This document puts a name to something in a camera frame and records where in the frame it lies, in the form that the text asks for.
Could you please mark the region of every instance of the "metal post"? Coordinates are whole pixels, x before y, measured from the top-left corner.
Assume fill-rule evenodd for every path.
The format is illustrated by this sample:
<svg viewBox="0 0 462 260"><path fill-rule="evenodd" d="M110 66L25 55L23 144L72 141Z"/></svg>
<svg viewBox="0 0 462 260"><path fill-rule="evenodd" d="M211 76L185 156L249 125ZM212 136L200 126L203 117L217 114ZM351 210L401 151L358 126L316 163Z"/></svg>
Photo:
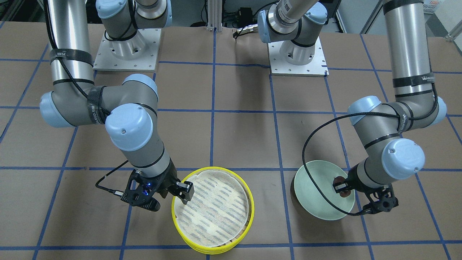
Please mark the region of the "metal post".
<svg viewBox="0 0 462 260"><path fill-rule="evenodd" d="M462 20L444 37L446 42L453 42L462 32Z"/></svg>
<svg viewBox="0 0 462 260"><path fill-rule="evenodd" d="M378 14L380 13L380 10L382 9L382 0L379 0L377 2L377 5L376 7L374 8L374 10L372 11L371 15L369 16L369 18L367 19L366 23L364 24L364 27L363 29L361 30L360 34L366 34L369 32L369 30L371 29L372 25L374 24L375 22L375 19L377 18Z"/></svg>
<svg viewBox="0 0 462 260"><path fill-rule="evenodd" d="M207 9L208 9L208 23L207 30L213 31L214 28L217 28L217 32L221 32L221 12L223 8L222 0L208 0Z"/></svg>

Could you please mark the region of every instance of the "white mounting plate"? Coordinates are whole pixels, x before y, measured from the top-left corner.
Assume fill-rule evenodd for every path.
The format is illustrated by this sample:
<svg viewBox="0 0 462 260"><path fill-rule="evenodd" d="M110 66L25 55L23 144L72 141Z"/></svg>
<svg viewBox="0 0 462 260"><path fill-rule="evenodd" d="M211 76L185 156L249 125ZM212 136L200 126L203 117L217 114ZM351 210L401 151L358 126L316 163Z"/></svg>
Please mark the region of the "white mounting plate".
<svg viewBox="0 0 462 260"><path fill-rule="evenodd" d="M140 29L146 40L145 52L136 59L122 60L112 54L109 41L103 38L96 55L95 70L103 71L144 71L154 72L157 65L157 56L160 46L161 29Z"/></svg>
<svg viewBox="0 0 462 260"><path fill-rule="evenodd" d="M283 42L268 43L269 64L271 74L276 76L310 76L324 77L329 75L326 58L322 50L321 41L316 40L316 52L312 61L306 65L294 65L286 62L285 58L279 53Z"/></svg>

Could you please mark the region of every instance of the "velcro strap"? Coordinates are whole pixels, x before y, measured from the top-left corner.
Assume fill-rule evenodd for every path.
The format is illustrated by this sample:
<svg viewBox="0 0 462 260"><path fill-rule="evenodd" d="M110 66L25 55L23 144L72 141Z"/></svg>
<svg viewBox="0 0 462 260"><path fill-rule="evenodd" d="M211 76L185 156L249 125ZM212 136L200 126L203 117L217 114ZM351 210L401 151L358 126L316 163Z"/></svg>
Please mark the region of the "velcro strap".
<svg viewBox="0 0 462 260"><path fill-rule="evenodd" d="M423 3L422 0L392 0L383 5L383 14L390 12L393 9L396 9L401 6L407 6L415 3Z"/></svg>
<svg viewBox="0 0 462 260"><path fill-rule="evenodd" d="M386 105L391 106L391 108L396 111L398 116L400 116L400 122L398 125L398 128L396 129L398 131L398 134L401 134L402 132L405 132L411 128L411 122L409 120L409 116L407 115L406 111L396 102L391 102L391 103L386 103Z"/></svg>
<svg viewBox="0 0 462 260"><path fill-rule="evenodd" d="M92 87L88 93L87 106L88 113L94 124L104 124L106 115L103 113L103 88L106 86Z"/></svg>
<svg viewBox="0 0 462 260"><path fill-rule="evenodd" d="M85 62L93 67L93 58L91 57L91 54L83 50L52 49L50 52L50 63L58 57L66 60Z"/></svg>
<svg viewBox="0 0 462 260"><path fill-rule="evenodd" d="M435 74L433 74L433 72L430 72L423 75L393 79L393 87L418 86L434 82Z"/></svg>

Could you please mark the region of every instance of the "yellow rim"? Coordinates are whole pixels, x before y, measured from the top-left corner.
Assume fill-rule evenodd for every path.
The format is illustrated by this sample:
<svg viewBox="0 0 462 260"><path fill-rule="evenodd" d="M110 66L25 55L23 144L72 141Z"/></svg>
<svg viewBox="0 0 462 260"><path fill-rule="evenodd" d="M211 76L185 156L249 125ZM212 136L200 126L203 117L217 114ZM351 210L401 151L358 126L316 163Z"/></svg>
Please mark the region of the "yellow rim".
<svg viewBox="0 0 462 260"><path fill-rule="evenodd" d="M203 171L217 170L217 169L225 171L225 172L231 174L232 176L236 177L239 180L239 182L244 186L244 188L245 188L245 190L246 190L246 192L247 192L247 194L249 196L249 201L250 201L250 219L249 219L249 224L245 228L242 235L240 235L234 242L232 242L232 243L230 243L228 245L221 246L221 247L208 248L208 247L201 246L201 245L198 245L198 244L192 242L180 230L180 227L178 226L178 223L176 222L176 216L175 216L175 199L176 199L176 197L173 197L171 210L172 210L172 218L173 218L173 223L175 224L175 228L177 229L178 233L180 233L181 237L183 238L183 240L186 242L186 244L188 246L190 246L192 249L196 250L197 252L200 252L200 253L203 253L203 254L221 254L221 253L224 253L224 252L230 250L231 248L235 247L245 237L245 235L249 231L250 226L252 225L252 222L254 220L255 205L254 205L254 197L252 196L252 192L250 192L249 186L247 186L245 181L239 175L235 174L234 172L232 172L232 171L230 171L228 169L222 168L222 167L204 167L204 168L195 170L192 173L190 173L188 176L186 176L183 179L183 182L185 180L188 180L191 176L199 174L199 173L201 173Z"/></svg>

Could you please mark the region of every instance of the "light blue joint cap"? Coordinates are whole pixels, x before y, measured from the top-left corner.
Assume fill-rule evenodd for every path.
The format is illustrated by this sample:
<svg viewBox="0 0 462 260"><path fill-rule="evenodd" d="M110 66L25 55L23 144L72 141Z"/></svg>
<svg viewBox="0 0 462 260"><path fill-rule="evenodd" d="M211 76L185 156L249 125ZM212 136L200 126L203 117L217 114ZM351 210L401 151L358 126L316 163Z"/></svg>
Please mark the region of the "light blue joint cap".
<svg viewBox="0 0 462 260"><path fill-rule="evenodd" d="M269 38L269 24L266 22L266 11L261 10L258 13L258 34L260 35L260 40L263 43L270 43L271 39Z"/></svg>
<svg viewBox="0 0 462 260"><path fill-rule="evenodd" d="M171 2L170 0L167 0L167 22L165 23L165 27L169 27L169 26L172 26L172 5L171 5Z"/></svg>
<svg viewBox="0 0 462 260"><path fill-rule="evenodd" d="M157 85L150 77L144 74L131 74L130 76L128 76L127 78L123 80L122 85L125 84L125 82L131 81L131 80L141 82L147 85L148 87L150 87L156 93L157 99L159 99L159 95L157 94Z"/></svg>
<svg viewBox="0 0 462 260"><path fill-rule="evenodd" d="M447 112L448 112L448 107L446 106L446 103L443 101L442 98L438 97L438 115L436 115L435 120L429 126L438 124L439 122L441 122L446 117Z"/></svg>
<svg viewBox="0 0 462 260"><path fill-rule="evenodd" d="M317 2L305 13L305 17L313 23L323 25L327 21L327 9L323 4Z"/></svg>
<svg viewBox="0 0 462 260"><path fill-rule="evenodd" d="M51 98L51 93L48 92L43 94L40 99L40 113L42 118L47 122L47 124L53 127L73 127L69 124L56 109L53 99Z"/></svg>
<svg viewBox="0 0 462 260"><path fill-rule="evenodd" d="M96 0L96 10L101 19L118 14L127 4L127 0Z"/></svg>
<svg viewBox="0 0 462 260"><path fill-rule="evenodd" d="M382 152L382 165L391 178L404 180L422 169L425 154L414 141L400 138L387 144Z"/></svg>
<svg viewBox="0 0 462 260"><path fill-rule="evenodd" d="M371 112L374 108L380 105L382 102L376 96L367 96L363 97L348 107L348 114L362 113L362 112ZM355 125L364 116L355 116L350 117L351 125Z"/></svg>
<svg viewBox="0 0 462 260"><path fill-rule="evenodd" d="M106 131L120 150L136 151L151 138L152 119L142 106L123 104L106 118Z"/></svg>

